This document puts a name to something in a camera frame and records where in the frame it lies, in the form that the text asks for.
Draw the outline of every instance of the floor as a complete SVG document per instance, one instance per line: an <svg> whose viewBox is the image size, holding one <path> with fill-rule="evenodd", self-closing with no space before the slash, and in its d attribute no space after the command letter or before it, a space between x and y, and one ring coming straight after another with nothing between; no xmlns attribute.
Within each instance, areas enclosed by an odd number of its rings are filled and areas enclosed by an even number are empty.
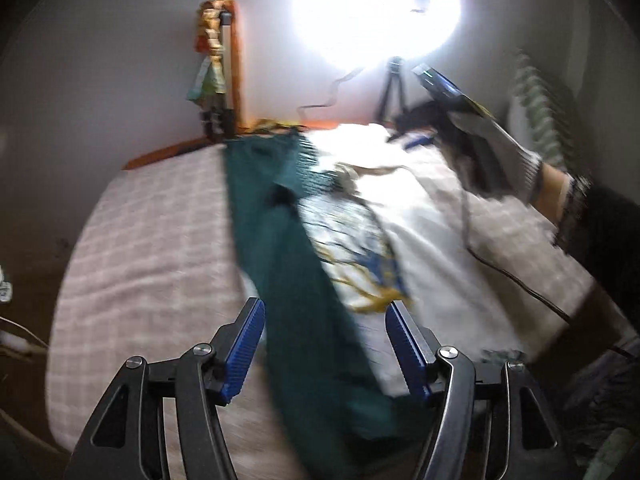
<svg viewBox="0 0 640 480"><path fill-rule="evenodd" d="M23 324L48 341L53 312L62 282L62 273L11 280L14 298L0 305L0 315ZM0 329L25 336L22 331L0 321ZM7 425L0 428L11 434L20 452L40 474L42 480L61 479L68 455L55 444L49 431L45 407L45 370L47 357L37 355L18 360L0 354L0 408L24 430L59 452L45 450L26 438L27 433Z"/></svg>
<svg viewBox="0 0 640 480"><path fill-rule="evenodd" d="M561 390L571 376L618 342L620 332L611 317L610 299L594 285L580 310L546 351L529 366L548 396Z"/></svg>

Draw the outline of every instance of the white fabric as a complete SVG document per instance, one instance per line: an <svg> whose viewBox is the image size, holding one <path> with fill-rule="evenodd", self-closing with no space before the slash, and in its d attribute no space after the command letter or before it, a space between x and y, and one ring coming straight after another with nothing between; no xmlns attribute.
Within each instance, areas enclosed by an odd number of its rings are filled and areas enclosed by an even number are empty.
<svg viewBox="0 0 640 480"><path fill-rule="evenodd" d="M312 132L308 136L320 152L322 166L339 162L360 174L357 193L369 203L390 236L413 300L412 313L419 324L434 331L441 343L458 346L471 358L478 358L483 349L521 350L529 358L535 358L564 328L564 323L546 307L533 298L514 294L513 285L504 282L506 278L491 276L489 273L493 271L481 268L468 254L460 224L446 214L455 205L453 193L459 196L460 188L452 192L448 184L438 187L442 182L437 177L443 173L444 160L436 148L405 153L400 147L387 144L388 133L376 124L344 124L336 130ZM386 168L386 171L371 174L363 168ZM455 174L447 171L447 177L455 180ZM564 300L559 304L573 314L588 291L590 277L551 246L539 229L540 215L508 200L499 203L470 199L472 211L481 203L492 212L493 222L491 215L482 217L481 222L491 227L488 239L495 241L503 255L511 258L518 240L526 242L525 247L537 249L531 253L539 271L535 279L523 266L510 270L515 273L522 270L523 280L532 278L534 283L530 286L540 286L541 282L555 285L566 280L564 291L548 295L552 300ZM513 219L522 225L522 233L510 232ZM501 240L508 243L501 245ZM498 258L497 263L509 267L503 258ZM495 290L487 277L497 285ZM508 296L507 306L500 302L496 290L500 296ZM356 320L368 318L366 322L358 322L362 328L372 323L370 317L377 315L355 316ZM388 375L395 376L396 372L389 368Z"/></svg>
<svg viewBox="0 0 640 480"><path fill-rule="evenodd" d="M391 301L402 299L385 231L368 206L343 193L306 197L298 203L298 213L340 302L359 329L380 387L389 396L407 394L385 329L384 309Z"/></svg>

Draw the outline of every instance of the green towel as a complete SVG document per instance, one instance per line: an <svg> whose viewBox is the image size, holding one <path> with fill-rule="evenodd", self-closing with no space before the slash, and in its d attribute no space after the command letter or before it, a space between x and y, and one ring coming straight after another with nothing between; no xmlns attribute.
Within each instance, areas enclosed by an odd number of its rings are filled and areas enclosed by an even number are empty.
<svg viewBox="0 0 640 480"><path fill-rule="evenodd" d="M228 142L234 241L266 306L270 389L293 447L313 478L354 478L423 439L431 413L383 395L306 236L300 139L292 130Z"/></svg>

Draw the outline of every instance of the white bedsheet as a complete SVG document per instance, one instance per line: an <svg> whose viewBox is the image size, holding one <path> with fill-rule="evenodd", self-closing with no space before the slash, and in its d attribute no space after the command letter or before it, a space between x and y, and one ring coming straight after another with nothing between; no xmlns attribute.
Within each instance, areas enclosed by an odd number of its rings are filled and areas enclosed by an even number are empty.
<svg viewBox="0 0 640 480"><path fill-rule="evenodd" d="M439 151L420 147L406 153L387 144L387 136L376 124L344 124L308 135L320 152L321 167L340 162L360 175L357 193L391 239L418 323L471 358L485 349L519 350L535 358L564 323L468 254L460 235L460 186ZM591 277L551 246L545 235L548 222L515 199L471 196L470 207L478 250L574 314ZM367 342L372 337L368 327L379 326L374 319L381 315L354 316ZM387 365L386 372L377 372L379 378L397 376L397 369Z"/></svg>

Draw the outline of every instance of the white wall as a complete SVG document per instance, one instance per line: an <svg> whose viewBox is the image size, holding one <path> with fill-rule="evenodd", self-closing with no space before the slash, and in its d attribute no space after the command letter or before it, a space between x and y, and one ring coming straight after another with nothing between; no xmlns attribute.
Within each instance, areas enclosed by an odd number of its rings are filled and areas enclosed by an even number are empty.
<svg viewBox="0 0 640 480"><path fill-rule="evenodd" d="M574 0L565 79L588 170L640 203L640 42L604 0Z"/></svg>
<svg viewBox="0 0 640 480"><path fill-rule="evenodd" d="M199 64L192 44L201 1L44 0L30 14L0 66L6 268L55 263L56 240L76 240L128 159L200 135L197 109L185 95ZM342 74L302 45L290 0L236 1L246 118L294 120L296 106L324 101L329 83ZM458 28L427 62L490 109L504 105L516 47L546 70L564 73L571 0L461 2ZM319 26L329 36L331 16ZM341 88L338 105L316 117L368 120L383 65ZM412 100L422 98L412 79L408 85Z"/></svg>

